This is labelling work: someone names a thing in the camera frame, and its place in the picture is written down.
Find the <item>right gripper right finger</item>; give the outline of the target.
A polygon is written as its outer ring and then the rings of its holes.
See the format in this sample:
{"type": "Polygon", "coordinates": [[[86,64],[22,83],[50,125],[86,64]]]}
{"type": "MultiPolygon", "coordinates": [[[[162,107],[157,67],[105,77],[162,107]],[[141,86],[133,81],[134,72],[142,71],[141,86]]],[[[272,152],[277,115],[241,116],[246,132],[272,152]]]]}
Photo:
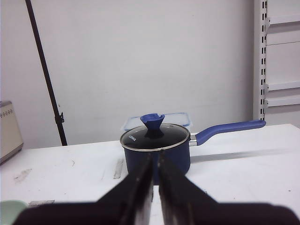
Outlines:
{"type": "Polygon", "coordinates": [[[159,195],[166,225],[296,225],[298,217],[269,203],[219,203],[165,155],[158,158],[159,195]]]}

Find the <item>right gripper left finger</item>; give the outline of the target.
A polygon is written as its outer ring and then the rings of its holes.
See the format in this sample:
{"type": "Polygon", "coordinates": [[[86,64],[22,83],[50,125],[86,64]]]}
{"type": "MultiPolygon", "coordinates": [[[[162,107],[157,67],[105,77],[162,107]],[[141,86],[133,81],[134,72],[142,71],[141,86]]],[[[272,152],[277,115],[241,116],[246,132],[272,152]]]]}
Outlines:
{"type": "Polygon", "coordinates": [[[153,160],[133,171],[96,202],[43,204],[23,210],[15,225],[147,225],[153,200],[153,160]]]}

